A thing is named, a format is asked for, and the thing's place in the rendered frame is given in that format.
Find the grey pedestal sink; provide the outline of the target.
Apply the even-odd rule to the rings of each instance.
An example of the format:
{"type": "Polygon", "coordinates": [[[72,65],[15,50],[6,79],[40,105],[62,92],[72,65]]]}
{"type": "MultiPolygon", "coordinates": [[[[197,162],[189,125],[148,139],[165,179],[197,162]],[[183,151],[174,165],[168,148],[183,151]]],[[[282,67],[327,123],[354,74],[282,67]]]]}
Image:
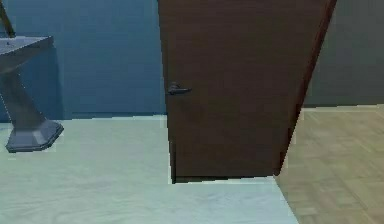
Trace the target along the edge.
{"type": "Polygon", "coordinates": [[[0,37],[0,99],[13,129],[5,148],[9,153],[43,151],[64,131],[62,124],[40,112],[25,90],[21,67],[53,46],[52,36],[17,36],[0,0],[0,23],[6,37],[0,37]]]}

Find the dark brown wooden door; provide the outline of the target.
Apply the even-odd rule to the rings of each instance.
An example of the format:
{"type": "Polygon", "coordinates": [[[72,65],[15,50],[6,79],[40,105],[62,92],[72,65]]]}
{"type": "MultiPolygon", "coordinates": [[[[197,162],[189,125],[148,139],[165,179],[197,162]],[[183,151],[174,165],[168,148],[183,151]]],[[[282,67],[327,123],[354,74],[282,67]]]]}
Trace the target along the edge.
{"type": "Polygon", "coordinates": [[[336,2],[157,0],[173,182],[280,174],[336,2]]]}

